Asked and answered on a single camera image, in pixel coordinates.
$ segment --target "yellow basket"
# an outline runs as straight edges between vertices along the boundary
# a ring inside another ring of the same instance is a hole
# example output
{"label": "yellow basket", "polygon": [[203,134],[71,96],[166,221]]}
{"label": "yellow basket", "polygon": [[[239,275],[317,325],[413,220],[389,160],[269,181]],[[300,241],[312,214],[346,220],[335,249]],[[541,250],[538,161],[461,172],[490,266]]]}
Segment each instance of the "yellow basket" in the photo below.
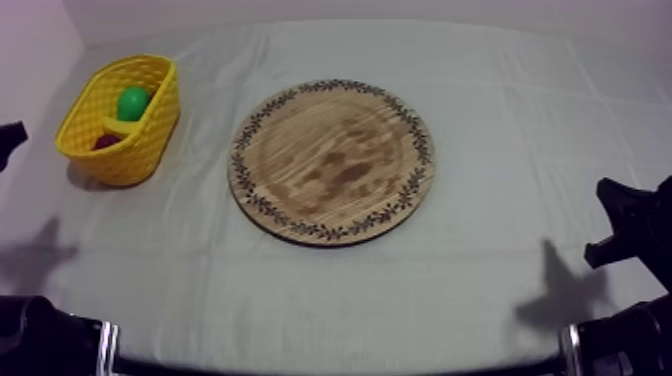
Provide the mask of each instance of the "yellow basket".
{"label": "yellow basket", "polygon": [[[128,86],[152,93],[149,106],[126,138],[92,150],[105,133],[103,119],[117,118],[117,99]],[[158,166],[179,113],[175,63],[163,56],[129,56],[93,75],[65,117],[56,146],[73,164],[105,184],[137,184]]]}

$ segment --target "wood grain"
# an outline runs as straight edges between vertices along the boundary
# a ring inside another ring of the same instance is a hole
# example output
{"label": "wood grain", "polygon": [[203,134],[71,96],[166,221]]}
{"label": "wood grain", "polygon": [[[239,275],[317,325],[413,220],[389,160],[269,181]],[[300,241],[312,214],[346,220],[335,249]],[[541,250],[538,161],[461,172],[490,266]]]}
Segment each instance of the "wood grain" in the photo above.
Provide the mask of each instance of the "wood grain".
{"label": "wood grain", "polygon": [[406,219],[434,176],[420,117],[357,81],[315,81],[260,104],[238,130],[228,163],[234,198],[264,230],[338,246]]}

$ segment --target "white wall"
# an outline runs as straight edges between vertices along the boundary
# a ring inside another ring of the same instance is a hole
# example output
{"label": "white wall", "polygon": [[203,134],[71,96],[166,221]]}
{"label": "white wall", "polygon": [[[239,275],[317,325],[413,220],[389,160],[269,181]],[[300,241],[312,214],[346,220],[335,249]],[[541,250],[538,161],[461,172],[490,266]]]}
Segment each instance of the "white wall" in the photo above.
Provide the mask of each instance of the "white wall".
{"label": "white wall", "polygon": [[[83,50],[60,0],[1,0],[0,124],[23,120],[29,136],[34,134]],[[26,150],[21,146],[0,175],[0,206]]]}
{"label": "white wall", "polygon": [[540,31],[672,54],[670,0],[65,0],[87,44],[221,23],[411,18]]}

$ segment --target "fabric surface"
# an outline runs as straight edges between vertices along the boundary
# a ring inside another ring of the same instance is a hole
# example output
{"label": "fabric surface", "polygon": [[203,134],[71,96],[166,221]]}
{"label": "fabric surface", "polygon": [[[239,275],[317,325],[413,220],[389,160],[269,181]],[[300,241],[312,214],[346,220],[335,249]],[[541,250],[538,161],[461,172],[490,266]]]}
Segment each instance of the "fabric surface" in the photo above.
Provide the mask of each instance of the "fabric surface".
{"label": "fabric surface", "polygon": [[[178,65],[182,115],[155,175],[107,189],[53,137],[101,66]],[[599,271],[611,177],[672,171],[669,59],[489,27],[310,21],[192,30],[87,51],[0,211],[0,293],[46,294],[122,328],[124,354],[215,369],[460,370],[543,357],[571,322],[657,297],[636,260]],[[399,228],[345,249],[265,234],[234,203],[234,131],[278,90],[327,78],[390,90],[424,119],[436,176]]]}

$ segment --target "white tablecloth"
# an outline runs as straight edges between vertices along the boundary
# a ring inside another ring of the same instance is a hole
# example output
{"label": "white tablecloth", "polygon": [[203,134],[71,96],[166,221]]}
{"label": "white tablecloth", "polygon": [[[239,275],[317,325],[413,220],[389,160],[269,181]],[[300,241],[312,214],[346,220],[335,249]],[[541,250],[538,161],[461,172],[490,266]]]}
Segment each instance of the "white tablecloth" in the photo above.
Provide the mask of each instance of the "white tablecloth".
{"label": "white tablecloth", "polygon": [[[159,53],[182,116],[156,174],[108,190],[54,134],[87,78]],[[545,356],[555,331],[663,293],[636,260],[590,271],[602,177],[653,189],[672,163],[671,60],[489,27],[310,21],[88,50],[32,134],[0,212],[0,292],[122,328],[122,352],[215,369],[457,370]],[[303,81],[362,80],[427,123],[437,173],[389,234],[315,250],[265,234],[226,182],[232,135]],[[548,239],[552,246],[543,247]]]}

